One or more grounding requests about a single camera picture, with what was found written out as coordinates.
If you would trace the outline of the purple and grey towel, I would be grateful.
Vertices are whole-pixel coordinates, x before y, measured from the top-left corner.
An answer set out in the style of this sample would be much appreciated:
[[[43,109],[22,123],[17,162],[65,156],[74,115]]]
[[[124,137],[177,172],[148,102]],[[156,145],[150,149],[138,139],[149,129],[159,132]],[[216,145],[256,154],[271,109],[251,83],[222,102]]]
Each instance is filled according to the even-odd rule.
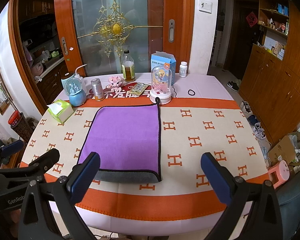
[[[104,106],[95,114],[79,154],[100,156],[96,180],[112,183],[158,183],[161,178],[160,107]]]

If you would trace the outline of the red lidded jar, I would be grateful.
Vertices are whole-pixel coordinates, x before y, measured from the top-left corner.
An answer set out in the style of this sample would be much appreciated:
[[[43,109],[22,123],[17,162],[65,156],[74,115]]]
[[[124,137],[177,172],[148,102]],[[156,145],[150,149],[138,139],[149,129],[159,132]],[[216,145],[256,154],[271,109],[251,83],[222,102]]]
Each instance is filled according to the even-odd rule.
[[[15,110],[8,120],[10,126],[15,126],[21,120],[21,114],[18,110]]]

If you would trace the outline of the pink pig container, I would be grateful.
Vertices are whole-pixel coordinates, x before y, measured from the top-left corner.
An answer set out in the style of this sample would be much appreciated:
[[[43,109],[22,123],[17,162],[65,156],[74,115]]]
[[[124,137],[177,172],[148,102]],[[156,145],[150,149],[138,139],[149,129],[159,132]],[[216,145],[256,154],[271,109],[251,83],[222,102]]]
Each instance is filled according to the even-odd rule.
[[[276,189],[284,184],[290,177],[288,164],[285,160],[281,160],[268,169],[268,174],[273,187]]]

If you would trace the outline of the green tissue pack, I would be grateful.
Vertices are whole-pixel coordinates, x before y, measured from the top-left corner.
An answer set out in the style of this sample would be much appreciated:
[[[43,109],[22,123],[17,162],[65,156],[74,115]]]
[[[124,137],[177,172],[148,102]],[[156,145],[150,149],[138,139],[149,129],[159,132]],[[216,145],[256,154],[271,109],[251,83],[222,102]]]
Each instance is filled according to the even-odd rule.
[[[69,102],[61,99],[48,105],[48,112],[59,123],[63,124],[72,116],[74,110]]]

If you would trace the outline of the orange H-pattern table blanket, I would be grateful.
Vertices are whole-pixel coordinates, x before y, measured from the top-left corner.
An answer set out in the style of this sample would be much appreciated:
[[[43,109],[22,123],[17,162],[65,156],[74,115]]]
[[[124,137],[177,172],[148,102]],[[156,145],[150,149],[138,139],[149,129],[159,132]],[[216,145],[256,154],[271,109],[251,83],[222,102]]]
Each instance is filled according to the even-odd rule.
[[[164,106],[148,98],[88,100],[65,123],[43,115],[23,155],[27,166],[48,150],[60,158],[46,178],[68,175],[90,152],[102,171],[132,175],[132,183],[95,179],[79,206],[111,217],[174,221],[225,209],[201,169],[210,152],[233,176],[268,179],[259,144],[232,100],[176,98]]]

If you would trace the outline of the cardboard box on floor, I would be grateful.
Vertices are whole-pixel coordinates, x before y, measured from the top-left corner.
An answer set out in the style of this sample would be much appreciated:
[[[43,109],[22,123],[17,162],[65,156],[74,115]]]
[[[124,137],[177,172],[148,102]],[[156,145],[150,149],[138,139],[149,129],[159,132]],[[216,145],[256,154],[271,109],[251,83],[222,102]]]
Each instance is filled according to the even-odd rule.
[[[300,132],[285,135],[268,153],[270,166],[284,160],[288,165],[300,166]]]

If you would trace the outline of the blue castle snow globe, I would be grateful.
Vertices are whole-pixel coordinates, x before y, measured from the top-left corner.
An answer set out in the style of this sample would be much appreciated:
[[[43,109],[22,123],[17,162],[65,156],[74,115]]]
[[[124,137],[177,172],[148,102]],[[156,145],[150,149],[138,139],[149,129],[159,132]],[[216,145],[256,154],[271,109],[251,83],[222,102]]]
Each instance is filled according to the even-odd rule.
[[[66,73],[61,82],[72,106],[78,107],[85,103],[87,95],[83,79],[77,77],[75,73]]]

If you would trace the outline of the silver aluminium can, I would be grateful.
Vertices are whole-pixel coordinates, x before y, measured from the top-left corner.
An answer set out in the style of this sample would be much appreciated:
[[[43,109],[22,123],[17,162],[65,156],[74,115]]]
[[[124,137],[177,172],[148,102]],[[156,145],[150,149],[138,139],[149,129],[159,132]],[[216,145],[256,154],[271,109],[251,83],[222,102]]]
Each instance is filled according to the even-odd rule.
[[[102,101],[104,99],[104,92],[101,80],[98,78],[91,80],[91,87],[93,90],[95,100]]]

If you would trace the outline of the black sneaker on floor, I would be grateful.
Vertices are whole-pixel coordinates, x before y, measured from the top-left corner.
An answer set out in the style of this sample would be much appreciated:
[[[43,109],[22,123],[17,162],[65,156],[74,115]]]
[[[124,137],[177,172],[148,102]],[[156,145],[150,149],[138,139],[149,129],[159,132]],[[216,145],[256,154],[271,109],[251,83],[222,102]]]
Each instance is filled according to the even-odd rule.
[[[236,91],[236,92],[239,91],[239,86],[234,81],[229,81],[226,85],[227,85],[227,87],[229,87],[233,91]]]

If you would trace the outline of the wooden cabinet with shelves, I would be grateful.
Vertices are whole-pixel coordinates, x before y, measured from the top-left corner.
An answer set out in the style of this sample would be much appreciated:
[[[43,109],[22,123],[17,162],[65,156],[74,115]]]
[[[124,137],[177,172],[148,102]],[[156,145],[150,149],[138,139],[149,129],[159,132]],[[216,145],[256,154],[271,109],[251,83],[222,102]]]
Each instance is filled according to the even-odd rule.
[[[239,88],[275,145],[300,124],[300,11],[289,0],[259,0],[258,26]]]

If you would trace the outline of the pink brick pig figure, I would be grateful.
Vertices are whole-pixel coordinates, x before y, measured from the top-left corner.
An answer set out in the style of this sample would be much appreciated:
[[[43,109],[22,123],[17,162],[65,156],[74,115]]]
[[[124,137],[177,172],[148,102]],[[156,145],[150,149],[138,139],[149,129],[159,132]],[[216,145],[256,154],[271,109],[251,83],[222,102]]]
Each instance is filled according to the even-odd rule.
[[[109,85],[107,86],[110,89],[119,89],[123,85],[124,79],[120,76],[111,76],[108,78]]]

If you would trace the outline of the pill blister pack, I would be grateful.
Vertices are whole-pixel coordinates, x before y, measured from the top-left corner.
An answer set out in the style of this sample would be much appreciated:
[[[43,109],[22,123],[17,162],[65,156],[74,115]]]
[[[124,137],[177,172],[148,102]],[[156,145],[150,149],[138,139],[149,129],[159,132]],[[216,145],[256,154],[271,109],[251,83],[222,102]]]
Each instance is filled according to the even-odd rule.
[[[129,90],[129,93],[140,96],[146,90],[147,87],[148,87],[148,84],[137,83]]]

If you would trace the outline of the blue duck eye-mask box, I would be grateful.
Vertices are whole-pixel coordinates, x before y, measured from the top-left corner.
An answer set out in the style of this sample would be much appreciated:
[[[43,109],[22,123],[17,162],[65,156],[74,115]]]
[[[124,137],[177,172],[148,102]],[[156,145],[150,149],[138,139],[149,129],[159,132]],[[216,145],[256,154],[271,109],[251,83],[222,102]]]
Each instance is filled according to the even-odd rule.
[[[163,51],[156,51],[151,55],[151,70],[155,67],[167,67],[170,68],[172,72],[172,80],[171,84],[175,82],[175,69],[176,69],[176,59],[174,55],[163,52]]]

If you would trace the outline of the glass sliding door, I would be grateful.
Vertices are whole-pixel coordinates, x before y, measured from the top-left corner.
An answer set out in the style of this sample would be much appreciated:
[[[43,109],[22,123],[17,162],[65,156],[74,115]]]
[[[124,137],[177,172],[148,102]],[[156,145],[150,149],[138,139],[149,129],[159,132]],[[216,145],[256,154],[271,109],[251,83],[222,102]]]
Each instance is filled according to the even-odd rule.
[[[120,73],[125,50],[137,73],[151,70],[157,51],[190,59],[194,0],[54,0],[54,7],[70,72]]]

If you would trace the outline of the white wall switch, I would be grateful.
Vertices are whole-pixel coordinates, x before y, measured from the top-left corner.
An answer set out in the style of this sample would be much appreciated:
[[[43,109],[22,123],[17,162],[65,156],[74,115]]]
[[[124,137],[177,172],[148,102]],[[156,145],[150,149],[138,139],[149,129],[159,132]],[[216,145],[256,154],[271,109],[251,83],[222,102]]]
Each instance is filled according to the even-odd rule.
[[[199,0],[199,11],[212,13],[212,2],[207,0]]]

